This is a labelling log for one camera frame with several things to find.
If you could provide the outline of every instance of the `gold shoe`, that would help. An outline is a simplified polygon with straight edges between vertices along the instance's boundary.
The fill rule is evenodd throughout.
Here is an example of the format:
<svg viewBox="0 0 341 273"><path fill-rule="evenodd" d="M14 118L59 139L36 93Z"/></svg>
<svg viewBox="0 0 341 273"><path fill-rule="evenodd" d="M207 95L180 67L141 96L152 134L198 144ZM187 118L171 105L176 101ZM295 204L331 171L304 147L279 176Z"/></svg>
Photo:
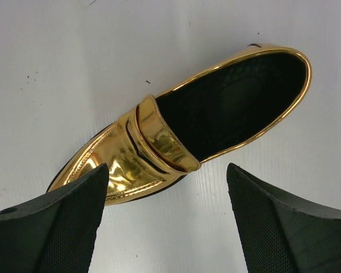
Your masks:
<svg viewBox="0 0 341 273"><path fill-rule="evenodd" d="M251 44L157 97L146 96L88 141L48 191L106 163L106 205L156 193L263 135L302 100L310 79L310 63L299 51Z"/></svg>

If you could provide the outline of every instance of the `white surface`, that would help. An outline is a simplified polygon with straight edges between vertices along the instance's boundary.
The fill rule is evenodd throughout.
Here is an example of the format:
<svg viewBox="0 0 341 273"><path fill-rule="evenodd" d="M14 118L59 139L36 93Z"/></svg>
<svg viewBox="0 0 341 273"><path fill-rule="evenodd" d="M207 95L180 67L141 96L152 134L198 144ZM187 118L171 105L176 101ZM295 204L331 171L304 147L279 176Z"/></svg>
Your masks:
<svg viewBox="0 0 341 273"><path fill-rule="evenodd" d="M171 189L105 208L90 272L246 272L229 162L341 209L341 0L91 2L0 1L0 210L44 193L88 139L146 94L252 42L310 58L302 104Z"/></svg>

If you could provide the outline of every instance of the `shiny gold leather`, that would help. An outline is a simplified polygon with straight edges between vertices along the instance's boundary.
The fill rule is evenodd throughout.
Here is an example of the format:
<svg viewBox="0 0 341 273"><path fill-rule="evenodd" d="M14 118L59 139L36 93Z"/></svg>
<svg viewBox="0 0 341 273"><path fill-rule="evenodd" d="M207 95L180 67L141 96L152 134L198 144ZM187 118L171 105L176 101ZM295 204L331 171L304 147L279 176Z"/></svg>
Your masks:
<svg viewBox="0 0 341 273"><path fill-rule="evenodd" d="M55 178L49 191L70 183L98 165L106 163L110 170L106 205L131 201L158 192L182 176L199 169L201 163L260 137L297 106L310 85L310 63L302 53L295 49L271 44L253 44L231 59L205 70L159 95L176 92L182 86L227 65L254 56L279 52L292 54L304 62L306 80L293 103L266 128L246 141L199 162L177 139L162 118L155 98L149 95L139 105L88 141Z"/></svg>

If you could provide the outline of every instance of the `shoe tongue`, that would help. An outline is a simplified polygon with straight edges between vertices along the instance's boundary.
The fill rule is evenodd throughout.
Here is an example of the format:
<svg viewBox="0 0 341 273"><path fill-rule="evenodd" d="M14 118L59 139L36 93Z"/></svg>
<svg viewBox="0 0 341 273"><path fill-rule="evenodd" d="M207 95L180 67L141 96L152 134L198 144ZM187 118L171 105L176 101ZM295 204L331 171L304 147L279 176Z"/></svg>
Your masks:
<svg viewBox="0 0 341 273"><path fill-rule="evenodd" d="M199 161L184 147L161 116L154 96L138 105L139 130L150 148L171 167L185 172L200 168Z"/></svg>

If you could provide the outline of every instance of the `black shoe lining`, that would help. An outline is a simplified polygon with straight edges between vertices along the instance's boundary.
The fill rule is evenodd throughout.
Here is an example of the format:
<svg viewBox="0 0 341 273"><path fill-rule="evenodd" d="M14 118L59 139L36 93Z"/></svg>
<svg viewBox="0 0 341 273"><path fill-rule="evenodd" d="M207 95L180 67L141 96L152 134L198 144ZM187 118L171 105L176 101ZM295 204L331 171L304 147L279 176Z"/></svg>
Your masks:
<svg viewBox="0 0 341 273"><path fill-rule="evenodd" d="M156 99L165 121L199 160L267 127L300 94L306 65L274 53L229 65Z"/></svg>

